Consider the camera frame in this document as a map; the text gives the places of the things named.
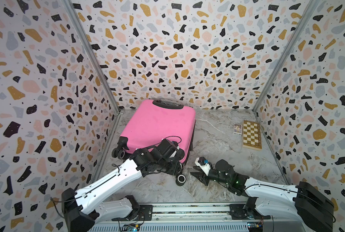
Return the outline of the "pink hard-shell suitcase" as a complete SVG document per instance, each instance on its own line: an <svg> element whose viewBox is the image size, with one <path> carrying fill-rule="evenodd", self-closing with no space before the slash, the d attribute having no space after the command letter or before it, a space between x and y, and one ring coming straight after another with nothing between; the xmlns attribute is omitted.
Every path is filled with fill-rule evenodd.
<svg viewBox="0 0 345 232"><path fill-rule="evenodd" d="M177 142L179 148L184 150L185 156L180 161L184 168L189 153L193 150L195 116L195 110L189 106L147 99L122 131L117 146L112 151L112 157L126 160L138 149L154 148L163 139L169 139ZM178 186L183 186L186 180L183 171L175 176Z"/></svg>

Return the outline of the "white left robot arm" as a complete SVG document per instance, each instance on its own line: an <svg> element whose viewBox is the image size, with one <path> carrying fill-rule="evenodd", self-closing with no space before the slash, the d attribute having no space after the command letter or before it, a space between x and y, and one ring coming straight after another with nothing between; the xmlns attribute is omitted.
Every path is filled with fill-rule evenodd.
<svg viewBox="0 0 345 232"><path fill-rule="evenodd" d="M125 185L151 174L177 176L185 152L179 147L143 148L136 150L121 165L84 188L68 188L62 193L63 217L70 232L88 232L96 223L143 220L141 206L134 196L108 202L107 198Z"/></svg>

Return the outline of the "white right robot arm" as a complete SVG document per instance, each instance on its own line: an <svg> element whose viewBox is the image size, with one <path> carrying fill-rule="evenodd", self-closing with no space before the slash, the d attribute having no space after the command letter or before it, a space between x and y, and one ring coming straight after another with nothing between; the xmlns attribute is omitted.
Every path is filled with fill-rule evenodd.
<svg viewBox="0 0 345 232"><path fill-rule="evenodd" d="M234 171L221 159L212 165L206 158L195 160L191 175L205 186L214 181L237 196L247 197L245 213L299 221L315 232L331 232L336 219L334 204L308 182L281 185L260 181Z"/></svg>

